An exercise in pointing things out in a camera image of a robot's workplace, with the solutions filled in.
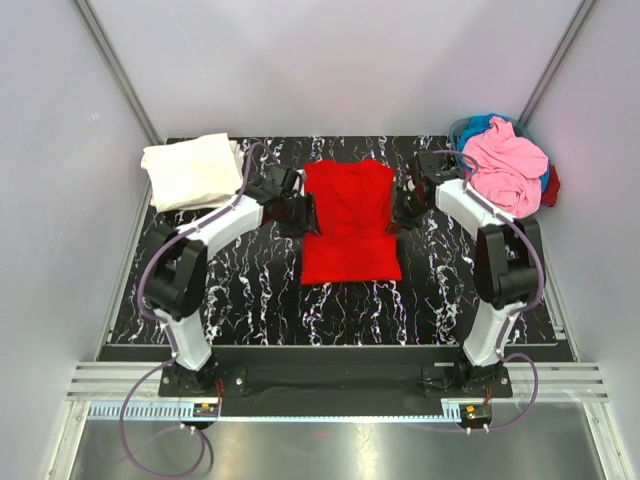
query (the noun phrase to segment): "white towel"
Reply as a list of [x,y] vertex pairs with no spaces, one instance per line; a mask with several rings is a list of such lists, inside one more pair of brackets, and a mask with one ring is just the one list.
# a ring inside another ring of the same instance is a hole
[[242,152],[226,133],[144,149],[158,212],[217,207],[242,185]]

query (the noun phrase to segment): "red shirt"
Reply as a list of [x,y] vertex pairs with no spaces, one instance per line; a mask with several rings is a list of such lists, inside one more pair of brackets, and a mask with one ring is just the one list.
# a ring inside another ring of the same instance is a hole
[[396,238],[385,234],[393,170],[370,159],[322,160],[304,169],[322,234],[305,235],[302,284],[400,280]]

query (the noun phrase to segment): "table surface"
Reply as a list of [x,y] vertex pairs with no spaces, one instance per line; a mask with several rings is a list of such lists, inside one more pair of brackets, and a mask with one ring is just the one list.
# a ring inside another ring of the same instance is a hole
[[[251,140],[238,139],[243,149]],[[446,148],[446,137],[261,138],[287,166],[322,159],[373,158],[396,170],[396,183],[418,151]],[[254,172],[273,160],[256,154]],[[451,163],[443,158],[443,167]],[[135,307],[144,239],[160,223],[178,226],[210,210],[158,214],[149,207],[125,294],[107,343],[166,343],[157,325]],[[478,305],[473,288],[474,242],[441,212],[429,212],[422,228],[398,237],[403,279],[398,282],[302,286],[302,240],[280,238],[275,224],[249,232],[221,250],[209,266],[200,309],[212,345],[433,345],[456,344],[468,335]],[[556,343],[546,306],[521,316],[511,342]]]

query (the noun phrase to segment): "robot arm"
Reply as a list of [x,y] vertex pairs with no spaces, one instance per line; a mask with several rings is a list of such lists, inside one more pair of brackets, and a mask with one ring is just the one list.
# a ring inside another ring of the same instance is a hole
[[533,301],[538,289],[531,252],[501,219],[524,232],[544,267],[540,227],[532,217],[516,220],[483,199],[471,185],[465,185],[458,172],[441,171],[440,158],[423,152],[410,161],[410,179],[397,191],[389,231],[416,228],[421,216],[436,208],[451,215],[476,240],[473,276],[480,305],[455,367],[455,381],[481,385],[495,377],[501,366],[518,316],[514,312]]
[[319,233],[313,195],[304,195],[303,182],[300,172],[272,165],[265,178],[251,182],[235,207],[215,221],[208,222],[216,214],[212,212],[177,230],[161,225],[151,233],[147,251],[153,253],[175,235],[195,230],[160,258],[144,291],[154,313],[166,321],[162,328],[170,328],[176,363],[184,369],[199,372],[211,363],[198,309],[205,296],[208,262],[218,251],[270,221],[280,225],[284,237]]

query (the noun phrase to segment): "fabric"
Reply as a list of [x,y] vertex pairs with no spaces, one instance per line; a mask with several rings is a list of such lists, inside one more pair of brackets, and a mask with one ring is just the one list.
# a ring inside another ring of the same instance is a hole
[[493,117],[500,117],[505,121],[509,121],[508,117],[498,115],[497,113],[490,113],[489,115],[476,115],[469,119],[469,125],[467,129],[462,132],[460,139],[458,140],[458,150],[462,151],[471,137],[480,135],[486,132],[491,127],[489,123]]
[[305,172],[322,234],[304,237],[302,284],[400,280],[396,238],[385,234],[393,170],[375,160],[322,160]]
[[[475,117],[471,117],[469,119],[469,125],[467,129],[462,132],[460,138],[458,139],[458,150],[463,151],[465,145],[469,141],[471,137],[475,137],[476,135],[480,135],[481,133],[486,132],[491,127],[491,119],[493,117],[502,118],[504,121],[509,122],[509,117],[505,117],[503,115],[498,115],[497,113],[490,113],[489,115],[476,115]],[[465,163],[462,157],[458,157],[458,162],[460,166],[464,168],[467,173],[471,172],[471,168],[469,168]],[[540,177],[542,191],[546,191],[547,184],[549,183],[549,169],[542,174]]]
[[556,171],[556,167],[551,165],[551,175],[549,175],[549,185],[547,189],[542,194],[542,199],[540,203],[543,205],[547,205],[549,207],[554,207],[558,202],[558,192],[560,191],[560,177],[558,177],[558,172]]
[[226,133],[144,149],[140,166],[147,171],[158,212],[217,207],[242,185],[242,156]]
[[518,218],[540,208],[540,176],[549,159],[536,145],[516,137],[513,125],[494,117],[491,128],[469,139],[464,153],[479,164],[471,185],[488,200]]

